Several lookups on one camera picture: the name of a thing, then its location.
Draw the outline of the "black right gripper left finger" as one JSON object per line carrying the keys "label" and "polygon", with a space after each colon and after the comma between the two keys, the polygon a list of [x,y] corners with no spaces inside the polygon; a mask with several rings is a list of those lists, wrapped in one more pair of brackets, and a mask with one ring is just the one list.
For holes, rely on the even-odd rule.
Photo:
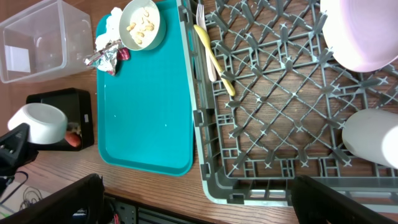
{"label": "black right gripper left finger", "polygon": [[98,174],[90,174],[45,197],[28,208],[3,218],[1,224],[73,223],[73,215],[86,210],[84,223],[99,223],[104,212],[104,185]]}

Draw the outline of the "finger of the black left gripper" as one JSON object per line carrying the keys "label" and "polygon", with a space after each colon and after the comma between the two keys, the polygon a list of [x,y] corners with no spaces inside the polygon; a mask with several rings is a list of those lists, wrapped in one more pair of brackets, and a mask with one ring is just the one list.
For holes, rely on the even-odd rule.
{"label": "finger of the black left gripper", "polygon": [[28,143],[29,128],[22,123],[1,136],[1,174],[15,174],[18,168],[36,159],[38,151]]}

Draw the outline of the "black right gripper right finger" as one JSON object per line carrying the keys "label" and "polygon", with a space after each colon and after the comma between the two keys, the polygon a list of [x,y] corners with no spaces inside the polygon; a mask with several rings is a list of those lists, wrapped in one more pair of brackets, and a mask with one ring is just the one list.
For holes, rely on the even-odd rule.
{"label": "black right gripper right finger", "polygon": [[388,224],[395,222],[306,175],[294,179],[291,201],[300,223]]}

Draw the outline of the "white bowl with peanuts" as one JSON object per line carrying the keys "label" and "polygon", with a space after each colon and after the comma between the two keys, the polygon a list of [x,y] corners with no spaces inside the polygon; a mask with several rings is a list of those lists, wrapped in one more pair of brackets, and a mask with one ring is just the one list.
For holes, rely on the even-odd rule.
{"label": "white bowl with peanuts", "polygon": [[29,103],[21,107],[8,121],[8,130],[25,123],[29,126],[28,141],[34,144],[54,144],[64,139],[67,117],[58,108],[44,103]]}

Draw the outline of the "orange carrot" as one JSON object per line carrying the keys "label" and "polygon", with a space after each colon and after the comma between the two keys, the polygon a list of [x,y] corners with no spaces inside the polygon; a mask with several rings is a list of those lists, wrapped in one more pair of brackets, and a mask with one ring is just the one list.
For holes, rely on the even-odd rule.
{"label": "orange carrot", "polygon": [[76,133],[73,133],[73,132],[67,131],[65,133],[65,140],[67,143],[69,143],[69,145],[71,145],[73,147],[80,147],[80,145],[81,145],[81,139],[80,139],[79,135],[77,135]]}

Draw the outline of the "white paper cup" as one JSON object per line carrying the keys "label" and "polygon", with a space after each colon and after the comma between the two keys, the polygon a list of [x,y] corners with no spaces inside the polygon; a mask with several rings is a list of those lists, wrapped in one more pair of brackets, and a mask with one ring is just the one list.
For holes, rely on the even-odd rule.
{"label": "white paper cup", "polygon": [[353,155],[397,168],[397,115],[365,109],[351,115],[342,131],[343,144]]}

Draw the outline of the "foil wrapper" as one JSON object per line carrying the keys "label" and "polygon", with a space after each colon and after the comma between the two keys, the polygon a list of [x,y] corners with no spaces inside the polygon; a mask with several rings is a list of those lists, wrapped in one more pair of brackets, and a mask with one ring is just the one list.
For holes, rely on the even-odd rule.
{"label": "foil wrapper", "polygon": [[83,59],[87,67],[96,68],[112,76],[117,73],[117,64],[119,61],[130,59],[129,49],[123,45],[121,40],[116,40],[105,45],[101,50]]}

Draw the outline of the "white napkin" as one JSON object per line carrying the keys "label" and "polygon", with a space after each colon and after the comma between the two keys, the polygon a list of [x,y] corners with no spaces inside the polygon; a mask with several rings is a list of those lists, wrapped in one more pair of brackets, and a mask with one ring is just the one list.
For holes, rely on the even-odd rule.
{"label": "white napkin", "polygon": [[122,13],[122,10],[118,7],[112,9],[111,14],[106,18],[105,33],[98,35],[95,40],[96,51],[103,50],[113,42],[119,42],[114,46],[116,49],[121,48],[119,23]]}

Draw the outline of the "grey bowl with peanuts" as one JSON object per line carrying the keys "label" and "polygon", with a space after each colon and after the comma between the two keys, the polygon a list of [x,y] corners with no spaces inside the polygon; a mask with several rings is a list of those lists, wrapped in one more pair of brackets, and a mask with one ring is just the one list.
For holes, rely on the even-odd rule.
{"label": "grey bowl with peanuts", "polygon": [[123,9],[119,36],[129,50],[152,50],[163,41],[165,32],[165,20],[155,2],[133,0]]}

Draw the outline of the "yellow plastic spoon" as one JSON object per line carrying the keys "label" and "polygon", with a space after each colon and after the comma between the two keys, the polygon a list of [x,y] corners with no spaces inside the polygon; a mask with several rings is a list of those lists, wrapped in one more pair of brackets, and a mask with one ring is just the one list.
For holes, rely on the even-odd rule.
{"label": "yellow plastic spoon", "polygon": [[236,91],[235,91],[233,85],[231,84],[231,82],[229,80],[225,79],[224,77],[222,77],[224,70],[222,69],[221,65],[218,63],[214,53],[211,50],[211,41],[210,41],[210,37],[209,37],[207,31],[205,31],[203,28],[201,28],[198,25],[194,25],[193,28],[196,31],[196,33],[198,34],[206,52],[209,53],[210,60],[213,62],[213,65],[215,66],[215,69],[218,72],[218,75],[221,78],[221,81],[223,82],[223,85],[225,86],[228,94],[230,96],[235,96]]}

